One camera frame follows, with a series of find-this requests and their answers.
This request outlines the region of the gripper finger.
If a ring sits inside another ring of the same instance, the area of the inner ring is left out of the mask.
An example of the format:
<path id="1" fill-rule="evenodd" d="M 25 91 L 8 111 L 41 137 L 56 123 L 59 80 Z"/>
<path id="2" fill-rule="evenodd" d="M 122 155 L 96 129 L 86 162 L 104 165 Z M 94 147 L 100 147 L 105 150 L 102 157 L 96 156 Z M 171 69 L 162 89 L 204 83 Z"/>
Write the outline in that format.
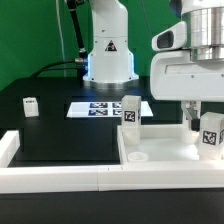
<path id="1" fill-rule="evenodd" d="M 201 103 L 197 101 L 189 101 L 186 103 L 185 116 L 189 123 L 191 131 L 200 131 Z"/>

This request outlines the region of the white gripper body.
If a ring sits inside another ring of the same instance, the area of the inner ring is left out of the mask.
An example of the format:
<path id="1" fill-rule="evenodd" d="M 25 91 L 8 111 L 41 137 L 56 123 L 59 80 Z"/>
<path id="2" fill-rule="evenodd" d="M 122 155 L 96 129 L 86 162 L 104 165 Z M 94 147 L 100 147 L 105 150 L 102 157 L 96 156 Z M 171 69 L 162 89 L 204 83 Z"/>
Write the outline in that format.
<path id="1" fill-rule="evenodd" d="M 224 102 L 224 61 L 192 62 L 188 50 L 158 53 L 150 89 L 156 100 Z"/>

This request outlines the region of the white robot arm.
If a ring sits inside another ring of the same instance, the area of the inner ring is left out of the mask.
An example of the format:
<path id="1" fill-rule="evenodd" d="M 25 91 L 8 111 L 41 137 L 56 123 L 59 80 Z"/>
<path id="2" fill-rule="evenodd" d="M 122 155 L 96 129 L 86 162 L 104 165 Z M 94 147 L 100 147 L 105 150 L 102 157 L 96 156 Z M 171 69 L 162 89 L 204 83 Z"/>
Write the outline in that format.
<path id="1" fill-rule="evenodd" d="M 93 49 L 84 83 L 108 88 L 138 80 L 128 48 L 128 12 L 119 0 L 88 0 Z M 171 0 L 180 18 L 153 37 L 150 89 L 157 100 L 176 100 L 189 128 L 212 129 L 224 115 L 200 113 L 202 102 L 224 102 L 224 0 Z"/>

